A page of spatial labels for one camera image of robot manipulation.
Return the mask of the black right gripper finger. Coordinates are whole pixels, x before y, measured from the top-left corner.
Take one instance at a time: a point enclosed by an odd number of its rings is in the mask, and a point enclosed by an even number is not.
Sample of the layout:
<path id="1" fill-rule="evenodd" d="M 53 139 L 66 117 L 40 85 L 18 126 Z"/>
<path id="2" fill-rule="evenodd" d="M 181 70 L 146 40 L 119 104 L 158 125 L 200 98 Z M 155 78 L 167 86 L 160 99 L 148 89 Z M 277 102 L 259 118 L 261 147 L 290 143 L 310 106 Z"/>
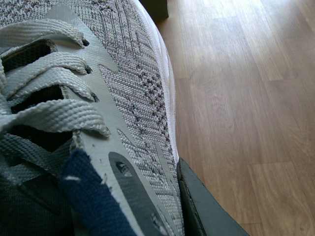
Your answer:
<path id="1" fill-rule="evenodd" d="M 177 176 L 185 235 L 247 236 L 248 233 L 221 207 L 188 163 L 180 158 Z"/>

